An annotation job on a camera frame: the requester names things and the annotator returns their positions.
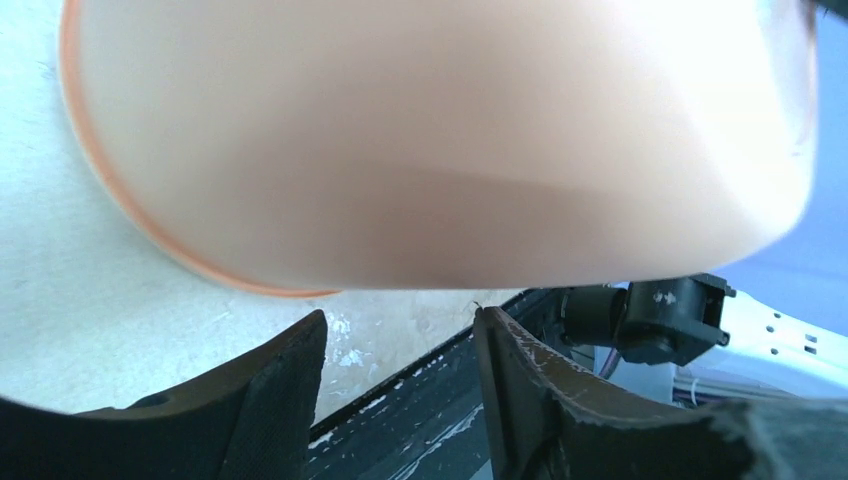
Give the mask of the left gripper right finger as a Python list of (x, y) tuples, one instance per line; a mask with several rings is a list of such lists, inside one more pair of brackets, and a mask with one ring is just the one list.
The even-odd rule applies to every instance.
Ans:
[(635, 395), (498, 307), (473, 338), (498, 479), (843, 479), (847, 405), (731, 400), (680, 409)]

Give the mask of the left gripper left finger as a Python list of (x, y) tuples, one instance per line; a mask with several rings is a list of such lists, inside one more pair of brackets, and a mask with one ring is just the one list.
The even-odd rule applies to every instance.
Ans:
[(316, 310), (266, 343), (124, 409), (1, 404), (5, 479), (300, 479), (325, 359)]

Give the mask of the orange bucket black rim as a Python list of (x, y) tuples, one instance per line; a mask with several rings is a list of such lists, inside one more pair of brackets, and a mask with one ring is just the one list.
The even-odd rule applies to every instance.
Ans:
[(811, 1), (68, 1), (110, 196), (239, 289), (509, 289), (710, 270), (790, 231)]

